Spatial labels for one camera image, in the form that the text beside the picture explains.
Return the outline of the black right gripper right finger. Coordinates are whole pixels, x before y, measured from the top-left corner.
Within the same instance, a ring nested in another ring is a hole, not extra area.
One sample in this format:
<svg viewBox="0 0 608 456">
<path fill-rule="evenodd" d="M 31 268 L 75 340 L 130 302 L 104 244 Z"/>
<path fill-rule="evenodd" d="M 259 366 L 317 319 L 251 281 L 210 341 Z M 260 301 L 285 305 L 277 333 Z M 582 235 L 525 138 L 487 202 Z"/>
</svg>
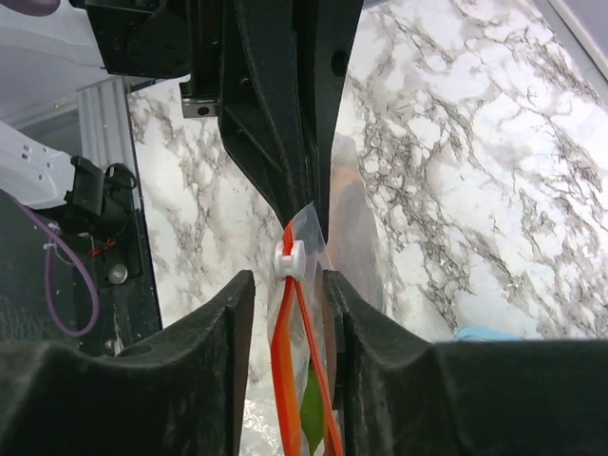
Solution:
<svg viewBox="0 0 608 456">
<path fill-rule="evenodd" d="M 324 274 L 349 455 L 603 455 L 603 340 L 429 343 Z"/>
</svg>

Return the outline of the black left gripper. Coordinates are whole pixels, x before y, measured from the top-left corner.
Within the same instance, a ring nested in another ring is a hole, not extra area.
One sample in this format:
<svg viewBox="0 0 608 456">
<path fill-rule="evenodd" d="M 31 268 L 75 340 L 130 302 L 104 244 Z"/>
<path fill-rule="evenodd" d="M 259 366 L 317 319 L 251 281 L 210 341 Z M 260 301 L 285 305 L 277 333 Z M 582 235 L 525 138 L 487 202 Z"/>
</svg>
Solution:
<svg viewBox="0 0 608 456">
<path fill-rule="evenodd" d="M 86 12 L 108 73 L 187 79 L 180 84 L 183 116 L 218 115 L 228 155 L 281 224 L 303 207 L 292 2 L 226 1 L 223 10 L 214 0 L 70 5 Z"/>
</svg>

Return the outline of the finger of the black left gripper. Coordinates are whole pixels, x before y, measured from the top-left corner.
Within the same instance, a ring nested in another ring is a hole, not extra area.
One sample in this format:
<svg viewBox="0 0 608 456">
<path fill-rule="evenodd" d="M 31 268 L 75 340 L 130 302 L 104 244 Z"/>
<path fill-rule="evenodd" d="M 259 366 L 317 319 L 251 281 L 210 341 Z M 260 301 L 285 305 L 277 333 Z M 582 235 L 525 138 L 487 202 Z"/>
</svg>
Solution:
<svg viewBox="0 0 608 456">
<path fill-rule="evenodd" d="M 294 29 L 306 175 L 324 238 L 329 236 L 332 147 L 361 1 L 296 1 Z"/>
</svg>

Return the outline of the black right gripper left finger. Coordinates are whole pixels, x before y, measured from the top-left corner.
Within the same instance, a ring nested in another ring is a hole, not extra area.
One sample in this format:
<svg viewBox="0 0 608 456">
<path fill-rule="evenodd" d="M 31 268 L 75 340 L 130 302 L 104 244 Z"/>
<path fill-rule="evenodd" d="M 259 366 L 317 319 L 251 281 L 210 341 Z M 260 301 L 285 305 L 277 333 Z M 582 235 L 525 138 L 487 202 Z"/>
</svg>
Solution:
<svg viewBox="0 0 608 456">
<path fill-rule="evenodd" d="M 1 348 L 5 455 L 236 455 L 255 281 L 242 271 L 208 303 L 115 357 L 54 342 Z"/>
</svg>

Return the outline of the green leafy vegetable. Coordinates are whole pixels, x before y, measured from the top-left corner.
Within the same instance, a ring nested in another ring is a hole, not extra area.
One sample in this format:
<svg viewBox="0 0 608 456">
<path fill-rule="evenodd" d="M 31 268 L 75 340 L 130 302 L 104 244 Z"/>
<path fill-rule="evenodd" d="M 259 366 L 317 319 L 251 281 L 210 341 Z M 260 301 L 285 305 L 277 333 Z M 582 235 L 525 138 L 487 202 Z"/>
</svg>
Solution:
<svg viewBox="0 0 608 456">
<path fill-rule="evenodd" d="M 309 366 L 307 385 L 300 407 L 300 420 L 308 454 L 315 455 L 324 438 L 323 402 L 313 365 Z"/>
</svg>

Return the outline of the clear zip bag orange zipper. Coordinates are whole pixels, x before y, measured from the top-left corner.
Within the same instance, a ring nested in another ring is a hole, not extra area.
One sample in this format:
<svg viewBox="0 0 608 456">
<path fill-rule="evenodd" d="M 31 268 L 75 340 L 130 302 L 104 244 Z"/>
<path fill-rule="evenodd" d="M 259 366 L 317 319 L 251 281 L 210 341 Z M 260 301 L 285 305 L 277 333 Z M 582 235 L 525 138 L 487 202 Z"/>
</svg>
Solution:
<svg viewBox="0 0 608 456">
<path fill-rule="evenodd" d="M 315 207 L 308 204 L 276 235 L 271 264 L 267 335 L 282 449 L 287 455 L 309 455 L 300 407 L 313 365 L 325 423 L 315 455 L 342 455 L 340 325 L 324 293 L 323 275 L 341 273 L 373 307 L 386 309 L 376 224 L 353 139 L 336 135 L 333 141 L 329 236 L 323 237 Z"/>
</svg>

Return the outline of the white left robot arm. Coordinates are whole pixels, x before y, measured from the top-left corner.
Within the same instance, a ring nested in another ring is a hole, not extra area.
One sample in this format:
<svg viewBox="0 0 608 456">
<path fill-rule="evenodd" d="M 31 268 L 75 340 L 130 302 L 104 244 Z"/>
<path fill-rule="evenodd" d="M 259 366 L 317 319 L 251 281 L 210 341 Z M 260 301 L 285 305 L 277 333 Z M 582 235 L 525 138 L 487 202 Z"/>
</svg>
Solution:
<svg viewBox="0 0 608 456">
<path fill-rule="evenodd" d="M 41 214 L 68 236 L 136 243 L 138 181 L 112 105 L 89 88 L 175 79 L 190 119 L 216 119 L 229 157 L 287 225 L 313 205 L 329 225 L 337 115 L 361 1 L 5 1 L 1 118 L 65 146 L 76 181 Z"/>
</svg>

